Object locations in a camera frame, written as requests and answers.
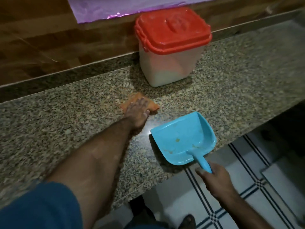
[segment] plastic container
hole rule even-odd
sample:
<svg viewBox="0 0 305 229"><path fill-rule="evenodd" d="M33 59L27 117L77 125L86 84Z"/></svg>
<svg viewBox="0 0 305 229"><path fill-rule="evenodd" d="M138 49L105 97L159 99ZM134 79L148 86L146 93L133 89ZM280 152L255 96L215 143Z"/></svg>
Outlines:
<svg viewBox="0 0 305 229"><path fill-rule="evenodd" d="M187 7L143 13L135 32L140 66L153 87L188 77L212 39L210 26Z"/></svg>

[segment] wall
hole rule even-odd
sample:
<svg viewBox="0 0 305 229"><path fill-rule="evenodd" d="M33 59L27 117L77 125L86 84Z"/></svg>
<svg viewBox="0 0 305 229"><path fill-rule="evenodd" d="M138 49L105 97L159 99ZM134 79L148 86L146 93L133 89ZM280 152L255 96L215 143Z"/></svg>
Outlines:
<svg viewBox="0 0 305 229"><path fill-rule="evenodd" d="M190 5L212 30L300 8L305 0L215 0ZM0 0L0 85L138 50L138 15L77 24L67 0Z"/></svg>

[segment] blue dustpan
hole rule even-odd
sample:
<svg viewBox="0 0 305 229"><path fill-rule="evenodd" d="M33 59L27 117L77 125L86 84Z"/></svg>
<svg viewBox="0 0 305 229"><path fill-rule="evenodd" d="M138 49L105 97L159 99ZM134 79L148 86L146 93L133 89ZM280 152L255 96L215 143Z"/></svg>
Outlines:
<svg viewBox="0 0 305 229"><path fill-rule="evenodd" d="M184 165L195 159L201 168L212 173L203 156L215 147L216 136L199 112L179 117L150 132L169 163Z"/></svg>

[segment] purple plastic sheet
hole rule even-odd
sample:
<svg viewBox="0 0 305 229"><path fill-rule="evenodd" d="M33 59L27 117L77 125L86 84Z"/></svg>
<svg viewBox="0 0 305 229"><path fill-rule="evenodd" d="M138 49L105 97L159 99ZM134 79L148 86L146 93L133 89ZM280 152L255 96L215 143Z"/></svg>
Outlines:
<svg viewBox="0 0 305 229"><path fill-rule="evenodd" d="M68 0L78 23L183 6L210 0Z"/></svg>

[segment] hand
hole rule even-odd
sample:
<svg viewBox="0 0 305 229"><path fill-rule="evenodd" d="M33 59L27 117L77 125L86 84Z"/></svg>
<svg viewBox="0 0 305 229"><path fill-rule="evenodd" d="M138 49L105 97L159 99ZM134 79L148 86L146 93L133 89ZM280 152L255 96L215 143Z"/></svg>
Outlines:
<svg viewBox="0 0 305 229"><path fill-rule="evenodd" d="M222 166L212 162L208 162L213 173L209 173L201 168L196 169L196 173L204 181L208 191L222 204L228 198L239 197L235 190L230 174Z"/></svg>
<svg viewBox="0 0 305 229"><path fill-rule="evenodd" d="M130 120L133 129L141 128L145 124L149 116L149 110L146 110L148 103L147 100L141 98L128 105L124 118Z"/></svg>

